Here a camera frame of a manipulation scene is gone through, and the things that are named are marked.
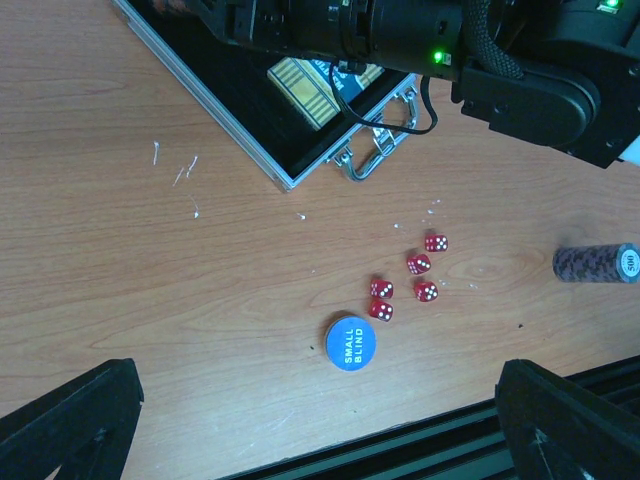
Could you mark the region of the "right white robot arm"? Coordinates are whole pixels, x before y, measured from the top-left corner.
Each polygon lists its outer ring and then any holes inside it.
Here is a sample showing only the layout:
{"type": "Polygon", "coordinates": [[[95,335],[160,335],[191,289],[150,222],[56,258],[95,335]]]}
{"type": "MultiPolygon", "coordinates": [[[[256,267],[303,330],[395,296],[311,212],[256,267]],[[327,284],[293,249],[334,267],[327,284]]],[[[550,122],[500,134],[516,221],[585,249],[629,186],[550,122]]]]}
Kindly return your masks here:
{"type": "Polygon", "coordinates": [[[464,115],[592,165],[639,161],[635,1],[191,1],[246,49],[452,85],[464,115]]]}

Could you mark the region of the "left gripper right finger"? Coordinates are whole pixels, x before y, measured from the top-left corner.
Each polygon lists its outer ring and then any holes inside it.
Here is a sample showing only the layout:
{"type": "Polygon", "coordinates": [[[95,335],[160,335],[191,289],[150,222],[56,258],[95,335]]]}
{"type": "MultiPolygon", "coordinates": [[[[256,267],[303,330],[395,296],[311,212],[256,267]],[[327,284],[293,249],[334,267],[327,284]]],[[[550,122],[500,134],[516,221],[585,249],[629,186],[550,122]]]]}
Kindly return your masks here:
{"type": "Polygon", "coordinates": [[[639,361],[562,378],[505,363],[495,403],[520,479],[637,479],[639,361]]]}

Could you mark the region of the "purple poker chip stack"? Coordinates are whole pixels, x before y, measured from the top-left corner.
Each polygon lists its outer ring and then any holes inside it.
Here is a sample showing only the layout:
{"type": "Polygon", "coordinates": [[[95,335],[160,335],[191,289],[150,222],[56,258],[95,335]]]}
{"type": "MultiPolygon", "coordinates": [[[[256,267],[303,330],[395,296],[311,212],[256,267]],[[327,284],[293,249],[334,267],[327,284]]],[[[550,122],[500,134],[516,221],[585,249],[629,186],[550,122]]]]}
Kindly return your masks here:
{"type": "Polygon", "coordinates": [[[639,247],[623,243],[559,248],[552,257],[552,270],[566,283],[637,283],[639,247]]]}

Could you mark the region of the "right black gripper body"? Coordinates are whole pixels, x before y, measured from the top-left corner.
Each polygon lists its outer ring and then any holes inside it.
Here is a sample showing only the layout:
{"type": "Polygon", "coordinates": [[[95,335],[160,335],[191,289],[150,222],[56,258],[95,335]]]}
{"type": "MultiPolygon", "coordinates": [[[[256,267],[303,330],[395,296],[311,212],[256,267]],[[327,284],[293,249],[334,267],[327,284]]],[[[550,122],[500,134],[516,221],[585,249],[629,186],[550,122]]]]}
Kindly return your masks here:
{"type": "Polygon", "coordinates": [[[463,63],[458,1],[192,1],[226,44],[455,80],[463,63]]]}

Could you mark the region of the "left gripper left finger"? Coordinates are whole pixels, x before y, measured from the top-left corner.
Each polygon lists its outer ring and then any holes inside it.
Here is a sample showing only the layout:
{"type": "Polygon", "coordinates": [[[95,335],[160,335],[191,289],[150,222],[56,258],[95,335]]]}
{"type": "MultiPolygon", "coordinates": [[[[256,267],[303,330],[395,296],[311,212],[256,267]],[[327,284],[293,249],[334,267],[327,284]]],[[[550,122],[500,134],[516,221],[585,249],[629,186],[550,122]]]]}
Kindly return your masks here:
{"type": "Polygon", "coordinates": [[[119,479],[143,402],[132,359],[100,364],[1,419],[1,477],[119,479]]]}

